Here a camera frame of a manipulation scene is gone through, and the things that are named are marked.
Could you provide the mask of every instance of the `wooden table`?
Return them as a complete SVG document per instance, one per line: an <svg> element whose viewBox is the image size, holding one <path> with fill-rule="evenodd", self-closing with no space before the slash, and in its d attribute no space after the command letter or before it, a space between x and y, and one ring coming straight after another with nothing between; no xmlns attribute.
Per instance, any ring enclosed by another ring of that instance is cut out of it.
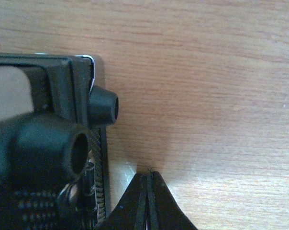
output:
<svg viewBox="0 0 289 230"><path fill-rule="evenodd" d="M112 207L150 169L199 229L289 230L289 1L2 0L0 52L102 56Z"/></svg>

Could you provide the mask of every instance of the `black device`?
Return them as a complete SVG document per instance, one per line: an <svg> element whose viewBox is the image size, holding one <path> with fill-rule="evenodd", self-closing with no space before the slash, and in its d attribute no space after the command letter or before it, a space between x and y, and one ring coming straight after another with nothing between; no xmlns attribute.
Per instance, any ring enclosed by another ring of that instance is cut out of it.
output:
<svg viewBox="0 0 289 230"><path fill-rule="evenodd" d="M196 229L157 172L137 173L111 213L106 126L119 101L99 56L0 54L0 66L27 76L33 102L0 121L0 229Z"/></svg>

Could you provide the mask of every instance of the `light brown wooden surface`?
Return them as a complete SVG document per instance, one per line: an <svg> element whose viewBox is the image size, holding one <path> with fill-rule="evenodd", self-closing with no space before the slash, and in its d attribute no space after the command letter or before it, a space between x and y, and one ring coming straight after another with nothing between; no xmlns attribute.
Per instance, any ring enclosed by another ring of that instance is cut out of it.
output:
<svg viewBox="0 0 289 230"><path fill-rule="evenodd" d="M289 1L2 0L0 52L102 56L112 207L150 168L199 229L289 229Z"/></svg>

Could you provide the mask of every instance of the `wood grain surface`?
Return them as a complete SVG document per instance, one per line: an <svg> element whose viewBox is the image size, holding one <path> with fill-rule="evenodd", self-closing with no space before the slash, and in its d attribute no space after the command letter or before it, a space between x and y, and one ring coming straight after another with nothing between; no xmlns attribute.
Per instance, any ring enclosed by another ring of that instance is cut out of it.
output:
<svg viewBox="0 0 289 230"><path fill-rule="evenodd" d="M289 0L1 0L0 52L102 56L112 207L150 169L200 230L289 230Z"/></svg>

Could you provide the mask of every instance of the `black cylindrical knob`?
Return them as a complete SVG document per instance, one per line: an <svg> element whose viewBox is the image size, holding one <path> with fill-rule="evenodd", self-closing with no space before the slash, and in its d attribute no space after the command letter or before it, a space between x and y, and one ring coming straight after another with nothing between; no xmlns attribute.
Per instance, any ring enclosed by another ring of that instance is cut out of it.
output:
<svg viewBox="0 0 289 230"><path fill-rule="evenodd" d="M88 158L86 129L52 113L0 122L0 180L54 188L80 177Z"/></svg>
<svg viewBox="0 0 289 230"><path fill-rule="evenodd" d="M88 120L91 128L115 123L118 117L118 110L119 101L117 94L99 86L93 86L88 103Z"/></svg>

